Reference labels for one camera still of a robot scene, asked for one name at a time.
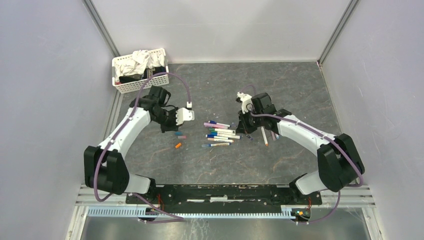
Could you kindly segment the orange capped white marker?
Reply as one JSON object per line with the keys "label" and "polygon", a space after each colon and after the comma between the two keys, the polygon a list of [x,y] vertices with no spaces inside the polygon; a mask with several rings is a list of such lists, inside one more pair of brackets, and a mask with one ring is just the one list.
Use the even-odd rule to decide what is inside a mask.
{"label": "orange capped white marker", "polygon": [[267,135],[266,135],[266,130],[263,126],[260,128],[260,130],[261,130],[261,134],[262,134],[262,137],[263,137],[264,144],[265,144],[265,146],[268,146],[269,143],[268,143],[268,139],[267,139]]}

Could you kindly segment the pink highlighter marker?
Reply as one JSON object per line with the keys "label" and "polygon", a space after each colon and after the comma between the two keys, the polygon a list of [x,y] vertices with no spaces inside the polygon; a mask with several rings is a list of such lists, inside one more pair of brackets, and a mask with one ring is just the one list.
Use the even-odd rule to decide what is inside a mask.
{"label": "pink highlighter marker", "polygon": [[216,129],[228,129],[229,127],[221,124],[214,124],[209,122],[204,122],[203,125],[208,128],[216,128]]}

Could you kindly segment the red capped pink marker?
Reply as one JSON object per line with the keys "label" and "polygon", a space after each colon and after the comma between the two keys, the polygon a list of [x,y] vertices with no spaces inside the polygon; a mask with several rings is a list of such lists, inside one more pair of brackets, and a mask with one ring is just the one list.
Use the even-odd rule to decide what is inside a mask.
{"label": "red capped pink marker", "polygon": [[270,134],[271,134],[271,137],[272,137],[273,141],[276,141],[277,138],[276,138],[275,133],[272,132],[272,131],[270,131]]}

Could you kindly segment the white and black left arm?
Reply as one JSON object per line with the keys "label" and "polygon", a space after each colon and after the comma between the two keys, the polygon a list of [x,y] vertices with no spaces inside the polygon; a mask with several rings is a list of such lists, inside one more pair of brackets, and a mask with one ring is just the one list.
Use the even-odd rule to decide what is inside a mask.
{"label": "white and black left arm", "polygon": [[87,187],[115,195],[138,193],[145,204],[156,200],[155,180],[129,173],[124,158],[137,136],[151,122],[159,124],[162,133],[178,131],[178,107],[168,104],[170,97],[171,93],[163,87],[152,86],[148,95],[130,103],[126,116],[105,140],[84,150]]}

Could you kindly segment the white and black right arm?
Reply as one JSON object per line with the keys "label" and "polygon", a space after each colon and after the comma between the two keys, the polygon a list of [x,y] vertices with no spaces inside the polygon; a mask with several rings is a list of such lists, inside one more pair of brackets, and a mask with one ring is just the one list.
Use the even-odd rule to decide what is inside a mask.
{"label": "white and black right arm", "polygon": [[277,110],[267,93],[251,96],[238,92],[236,101],[241,104],[237,133],[269,130],[300,144],[316,156],[317,170],[301,175],[291,183],[288,196],[293,203],[302,204],[313,192],[338,192],[344,187],[364,184],[365,167],[349,135],[326,133],[285,109]]}

